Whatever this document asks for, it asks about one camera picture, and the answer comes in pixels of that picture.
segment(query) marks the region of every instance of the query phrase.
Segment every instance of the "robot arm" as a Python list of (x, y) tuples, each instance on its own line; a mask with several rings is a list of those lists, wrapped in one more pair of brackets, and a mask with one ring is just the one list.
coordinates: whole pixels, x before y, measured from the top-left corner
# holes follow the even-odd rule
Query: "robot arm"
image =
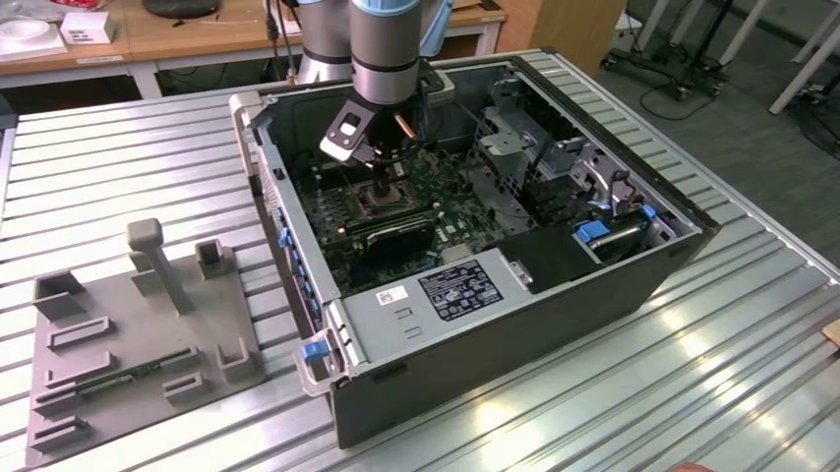
[[(369, 162), (384, 149), (365, 142), (372, 131), (384, 134), (380, 123), (402, 120), (400, 111), (420, 89), (421, 57), (437, 54), (444, 42), (453, 0), (298, 1), (307, 56), (301, 82), (314, 80), (313, 59), (330, 64), (349, 60), (353, 70), (354, 93), (321, 149), (340, 161), (356, 157)], [(400, 125), (406, 129), (405, 120)]]

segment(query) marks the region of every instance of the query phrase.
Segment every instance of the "motherboard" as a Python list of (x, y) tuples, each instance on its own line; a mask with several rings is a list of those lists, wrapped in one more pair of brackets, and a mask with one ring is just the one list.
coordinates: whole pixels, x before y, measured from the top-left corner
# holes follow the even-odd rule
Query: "motherboard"
[(505, 233), (480, 201), (468, 153), (422, 150), (374, 189), (370, 170), (310, 157), (298, 195), (345, 296), (480, 253)]

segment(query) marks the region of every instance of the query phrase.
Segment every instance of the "power supply label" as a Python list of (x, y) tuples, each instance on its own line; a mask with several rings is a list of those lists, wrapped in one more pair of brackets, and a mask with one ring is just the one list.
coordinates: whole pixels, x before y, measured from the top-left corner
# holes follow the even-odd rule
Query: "power supply label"
[(504, 300), (478, 261), (469, 261), (422, 277), (420, 286), (446, 322)]

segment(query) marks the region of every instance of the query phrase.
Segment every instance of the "gray plastic base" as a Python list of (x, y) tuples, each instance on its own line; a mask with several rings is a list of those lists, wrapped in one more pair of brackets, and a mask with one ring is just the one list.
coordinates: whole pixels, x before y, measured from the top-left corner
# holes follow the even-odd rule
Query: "gray plastic base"
[[(138, 272), (131, 272), (87, 283), (83, 290), (70, 272), (38, 281), (36, 306), (43, 312), (27, 429), (30, 467), (263, 380), (233, 251), (219, 250), (226, 267), (218, 265), (211, 276), (195, 256), (171, 261), (194, 305), (185, 314), (154, 271), (143, 272), (139, 283)], [(213, 263), (213, 248), (209, 254)]]

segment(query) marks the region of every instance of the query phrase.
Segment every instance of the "aluminum extrusion table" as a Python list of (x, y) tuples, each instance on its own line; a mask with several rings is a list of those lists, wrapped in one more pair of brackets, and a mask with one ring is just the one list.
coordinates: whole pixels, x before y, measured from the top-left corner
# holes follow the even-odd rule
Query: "aluminum extrusion table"
[(165, 223), (170, 257), (205, 238), (237, 249), (269, 380), (50, 470), (840, 466), (840, 362), (819, 332), (840, 310), (838, 269), (560, 56), (522, 54), (724, 225), (641, 309), (340, 450), (289, 356), (297, 332), (227, 110), (241, 89), (26, 116), (0, 160), (0, 471), (24, 468), (32, 279), (129, 270), (119, 232), (138, 214)]

